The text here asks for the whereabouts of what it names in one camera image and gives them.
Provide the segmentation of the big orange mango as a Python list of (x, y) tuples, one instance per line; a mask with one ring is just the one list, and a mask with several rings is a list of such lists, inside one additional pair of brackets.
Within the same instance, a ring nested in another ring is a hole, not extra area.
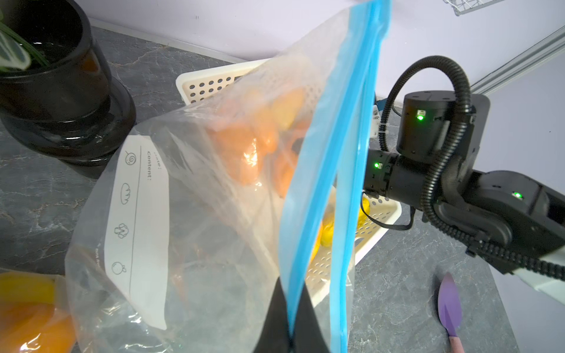
[(208, 128), (228, 175), (246, 186), (269, 167), (272, 187), (284, 198), (297, 167), (311, 119), (301, 111), (306, 89), (294, 88), (273, 99), (258, 89), (228, 99), (218, 109), (223, 125)]

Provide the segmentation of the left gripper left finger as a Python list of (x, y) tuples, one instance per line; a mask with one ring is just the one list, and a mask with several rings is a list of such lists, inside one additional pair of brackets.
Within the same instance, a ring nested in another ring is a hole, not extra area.
[(254, 353), (289, 353), (291, 338), (288, 329), (287, 304), (280, 279), (267, 310), (266, 318)]

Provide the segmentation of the clear zip-top bag blue zipper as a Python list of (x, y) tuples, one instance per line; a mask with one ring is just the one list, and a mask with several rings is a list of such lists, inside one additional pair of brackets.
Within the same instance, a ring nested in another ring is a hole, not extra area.
[(76, 342), (65, 277), (1, 270), (2, 352), (71, 352)]

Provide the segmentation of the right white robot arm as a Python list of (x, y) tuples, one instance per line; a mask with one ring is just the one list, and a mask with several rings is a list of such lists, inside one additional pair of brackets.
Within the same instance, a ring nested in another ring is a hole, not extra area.
[[(394, 151), (386, 127), (394, 100), (415, 74), (436, 69), (449, 91), (406, 95)], [(471, 91), (464, 70), (444, 56), (416, 61), (395, 82), (368, 153), (363, 192), (421, 211), (422, 219), (502, 274), (564, 301), (564, 195), (514, 171), (476, 171), (490, 101)]]

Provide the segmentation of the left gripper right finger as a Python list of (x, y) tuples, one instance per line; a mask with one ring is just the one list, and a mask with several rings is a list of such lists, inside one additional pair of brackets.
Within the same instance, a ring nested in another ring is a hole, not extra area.
[(306, 284), (300, 297), (291, 341), (292, 352), (329, 353)]

